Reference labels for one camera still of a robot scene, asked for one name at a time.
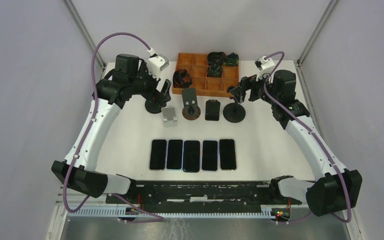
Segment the black round phone stand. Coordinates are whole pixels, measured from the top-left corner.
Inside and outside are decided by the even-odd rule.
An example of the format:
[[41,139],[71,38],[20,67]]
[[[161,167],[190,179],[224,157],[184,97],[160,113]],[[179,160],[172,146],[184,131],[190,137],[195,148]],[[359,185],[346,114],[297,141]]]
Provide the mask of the black round phone stand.
[[165,102],[161,106],[157,105],[155,102],[151,102],[149,100],[145,101],[145,110],[150,114],[159,114],[162,112],[162,108],[167,106],[167,103]]

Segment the white folding phone stand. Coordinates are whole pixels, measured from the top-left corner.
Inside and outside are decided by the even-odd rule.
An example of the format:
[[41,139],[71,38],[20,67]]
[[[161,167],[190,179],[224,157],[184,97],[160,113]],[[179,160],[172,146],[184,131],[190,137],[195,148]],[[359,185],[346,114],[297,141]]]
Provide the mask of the white folding phone stand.
[[174,106],[163,107],[161,112],[163,116],[163,126],[165,128],[176,127],[178,125],[176,108]]

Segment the brown round phone stand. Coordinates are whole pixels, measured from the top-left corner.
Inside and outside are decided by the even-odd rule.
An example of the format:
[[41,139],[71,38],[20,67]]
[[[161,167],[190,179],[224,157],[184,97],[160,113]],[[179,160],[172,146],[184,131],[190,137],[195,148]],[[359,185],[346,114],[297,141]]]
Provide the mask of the brown round phone stand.
[[193,121],[200,117],[197,92],[194,87],[184,88],[181,92],[183,109],[182,115],[186,120]]

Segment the small black folding phone stand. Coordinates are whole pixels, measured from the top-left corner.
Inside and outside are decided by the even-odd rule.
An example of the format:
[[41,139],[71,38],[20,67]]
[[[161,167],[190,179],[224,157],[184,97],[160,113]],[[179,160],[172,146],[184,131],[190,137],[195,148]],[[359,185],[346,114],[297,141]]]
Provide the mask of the small black folding phone stand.
[[219,121],[220,120],[221,103],[215,99],[209,99],[205,102],[205,120]]

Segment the phone with clear case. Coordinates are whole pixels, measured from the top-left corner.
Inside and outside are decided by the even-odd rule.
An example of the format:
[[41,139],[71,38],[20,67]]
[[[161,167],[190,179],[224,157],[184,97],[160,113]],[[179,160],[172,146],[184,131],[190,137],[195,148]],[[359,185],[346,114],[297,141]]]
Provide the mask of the phone with clear case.
[[166,168],[167,140],[154,139],[151,143],[149,169],[162,171]]

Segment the black phone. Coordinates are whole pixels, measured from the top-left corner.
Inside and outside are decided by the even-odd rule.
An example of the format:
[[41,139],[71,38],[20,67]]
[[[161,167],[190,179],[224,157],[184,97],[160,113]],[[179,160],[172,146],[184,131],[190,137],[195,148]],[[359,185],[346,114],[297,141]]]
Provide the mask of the black phone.
[[182,169],[186,173],[200,171],[201,144],[198,140],[186,140],[183,144]]

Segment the phone with blue case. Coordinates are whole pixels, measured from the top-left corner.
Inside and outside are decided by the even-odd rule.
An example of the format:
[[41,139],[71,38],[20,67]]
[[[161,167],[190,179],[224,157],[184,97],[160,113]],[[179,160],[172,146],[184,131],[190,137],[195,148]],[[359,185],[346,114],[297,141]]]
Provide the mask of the phone with blue case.
[[167,146],[166,168],[180,170],[183,161],[183,140],[170,139]]

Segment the phone with pale case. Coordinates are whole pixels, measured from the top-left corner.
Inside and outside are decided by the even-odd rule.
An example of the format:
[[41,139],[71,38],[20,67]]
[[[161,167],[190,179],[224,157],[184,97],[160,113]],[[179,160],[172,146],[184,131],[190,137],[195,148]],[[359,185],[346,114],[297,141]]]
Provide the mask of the phone with pale case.
[[235,171],[237,169],[236,144],[233,139],[219,140],[220,168],[223,171]]

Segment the phone with white case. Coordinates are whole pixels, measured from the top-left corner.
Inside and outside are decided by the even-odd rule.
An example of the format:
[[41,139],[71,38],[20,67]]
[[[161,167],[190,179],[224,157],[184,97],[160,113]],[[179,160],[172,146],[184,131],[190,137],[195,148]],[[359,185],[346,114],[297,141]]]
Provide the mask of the phone with white case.
[[218,170],[219,145],[216,140],[204,140],[202,142],[201,169],[207,172]]

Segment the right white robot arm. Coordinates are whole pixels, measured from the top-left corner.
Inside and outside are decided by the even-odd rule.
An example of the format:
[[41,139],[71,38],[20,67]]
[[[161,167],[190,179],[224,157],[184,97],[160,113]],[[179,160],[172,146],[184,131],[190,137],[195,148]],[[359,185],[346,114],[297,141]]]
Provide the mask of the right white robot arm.
[[314,125],[306,106],[296,98],[297,76],[289,70],[243,77],[227,92],[242,103],[263,100],[271,105],[272,115],[298,145],[314,175],[314,181],[291,175],[273,178],[269,199],[282,204],[288,198],[308,205],[315,216],[332,215],[343,223],[352,219],[362,185],[358,170],[349,170],[330,150]]

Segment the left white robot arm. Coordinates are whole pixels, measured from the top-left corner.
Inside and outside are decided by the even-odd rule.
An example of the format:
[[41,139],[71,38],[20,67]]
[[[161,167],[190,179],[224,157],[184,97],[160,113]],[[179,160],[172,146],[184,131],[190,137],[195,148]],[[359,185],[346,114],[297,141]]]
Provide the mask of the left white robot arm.
[[115,193],[125,204],[136,200],[137,190],[130,178],[96,171],[98,157],[114,120],[132,96],[142,96],[152,110],[161,110],[171,100],[170,80],[157,89],[168,66],[169,60],[162,54],[154,53],[147,60],[117,55],[114,69],[95,85],[97,93],[92,95],[89,114],[73,147],[64,160],[51,166],[62,184],[93,198]]

